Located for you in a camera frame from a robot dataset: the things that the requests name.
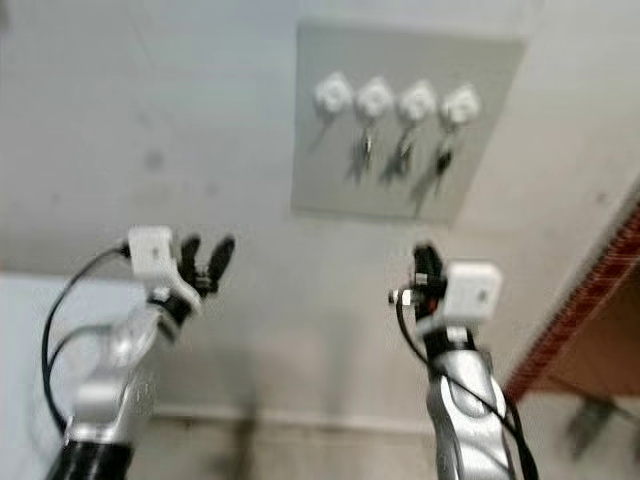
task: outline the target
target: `black arm segment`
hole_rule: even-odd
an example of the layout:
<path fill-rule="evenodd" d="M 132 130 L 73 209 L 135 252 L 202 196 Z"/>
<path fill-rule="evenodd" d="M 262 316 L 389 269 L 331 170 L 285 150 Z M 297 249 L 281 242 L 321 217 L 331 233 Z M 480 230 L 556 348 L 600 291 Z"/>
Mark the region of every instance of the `black arm segment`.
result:
<path fill-rule="evenodd" d="M 125 480 L 131 457 L 125 445 L 69 441 L 46 480 Z"/>

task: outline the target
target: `wall stain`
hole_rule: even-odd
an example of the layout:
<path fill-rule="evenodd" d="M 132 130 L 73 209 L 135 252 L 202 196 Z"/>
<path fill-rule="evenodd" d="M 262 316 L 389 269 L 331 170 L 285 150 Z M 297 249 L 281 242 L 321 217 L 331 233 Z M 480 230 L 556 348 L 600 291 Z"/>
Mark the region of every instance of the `wall stain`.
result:
<path fill-rule="evenodd" d="M 51 204 L 52 207 L 57 207 L 58 205 L 60 205 L 61 200 L 62 200 L 62 195 L 60 195 L 58 192 L 54 192 L 51 194 L 51 197 L 49 198 L 49 203 Z"/>
<path fill-rule="evenodd" d="M 9 12 L 4 0 L 0 0 L 0 34 L 9 29 Z"/>
<path fill-rule="evenodd" d="M 165 166 L 165 156 L 161 150 L 152 148 L 144 156 L 144 167 L 149 172 L 159 172 Z"/>
<path fill-rule="evenodd" d="M 136 188 L 131 194 L 131 204 L 137 207 L 159 207 L 171 201 L 173 191 L 169 182 L 154 182 Z"/>
<path fill-rule="evenodd" d="M 143 111 L 138 112 L 138 114 L 136 115 L 136 120 L 147 130 L 153 129 L 153 120 L 147 113 Z"/>
<path fill-rule="evenodd" d="M 207 182 L 204 186 L 204 193 L 207 197 L 215 197 L 218 194 L 218 185 L 214 182 Z"/>
<path fill-rule="evenodd" d="M 596 194 L 596 204 L 606 205 L 609 201 L 609 195 L 606 192 L 598 192 Z"/>
<path fill-rule="evenodd" d="M 138 24 L 134 13 L 128 8 L 126 8 L 126 11 L 127 11 L 127 18 L 129 19 L 129 24 L 131 25 L 131 29 L 133 30 L 133 36 L 136 39 L 136 42 L 138 43 L 138 45 L 140 46 L 140 49 L 142 50 L 143 55 L 149 62 L 149 66 L 153 70 L 155 70 L 156 63 L 153 59 L 153 54 L 151 53 L 149 44 L 147 43 L 144 37 L 143 31 L 140 28 L 140 25 Z"/>

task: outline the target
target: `red brick edge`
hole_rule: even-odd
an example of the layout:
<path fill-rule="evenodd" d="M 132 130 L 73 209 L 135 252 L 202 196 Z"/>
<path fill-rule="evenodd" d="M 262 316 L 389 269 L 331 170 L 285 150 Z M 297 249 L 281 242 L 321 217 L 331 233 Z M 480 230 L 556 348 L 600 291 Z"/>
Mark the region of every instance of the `red brick edge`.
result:
<path fill-rule="evenodd" d="M 509 379 L 507 395 L 522 399 L 554 360 L 563 345 L 603 303 L 627 275 L 640 256 L 640 203 L 616 231 L 584 280 L 554 315 L 547 330 L 536 340 L 526 358 Z"/>

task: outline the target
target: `light blue surface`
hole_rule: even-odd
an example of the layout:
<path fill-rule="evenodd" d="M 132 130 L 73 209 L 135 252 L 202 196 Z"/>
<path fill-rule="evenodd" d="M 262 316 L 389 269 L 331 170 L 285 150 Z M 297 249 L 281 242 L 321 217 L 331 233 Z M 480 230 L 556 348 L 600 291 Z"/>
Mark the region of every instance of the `light blue surface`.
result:
<path fill-rule="evenodd" d="M 0 275 L 0 478 L 43 478 L 60 444 L 44 404 L 39 359 L 44 319 L 63 284 L 61 277 Z M 87 280 L 60 310 L 53 338 L 79 323 L 122 318 L 142 298 L 140 287 L 128 282 Z M 80 340 L 61 357 L 53 387 L 63 408 L 78 378 L 91 368 L 97 345 Z"/>

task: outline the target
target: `gray panel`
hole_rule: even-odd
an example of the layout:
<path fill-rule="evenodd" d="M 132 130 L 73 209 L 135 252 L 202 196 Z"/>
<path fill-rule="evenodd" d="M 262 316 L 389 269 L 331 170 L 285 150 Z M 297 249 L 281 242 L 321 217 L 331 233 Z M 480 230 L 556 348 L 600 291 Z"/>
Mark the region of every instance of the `gray panel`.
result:
<path fill-rule="evenodd" d="M 469 189 L 499 118 L 524 50 L 514 38 L 471 38 L 305 21 L 298 28 L 296 145 L 291 203 L 311 209 L 435 222 L 453 220 Z M 352 111 L 328 127 L 313 104 L 316 84 L 341 71 L 355 90 L 383 76 L 396 94 L 428 79 L 439 97 L 471 82 L 482 114 L 463 134 L 463 144 L 438 188 L 433 152 L 442 138 L 435 118 L 420 126 L 412 169 L 405 178 L 385 175 L 402 133 L 395 112 L 375 129 L 368 172 L 354 172 L 353 146 L 362 127 Z"/>

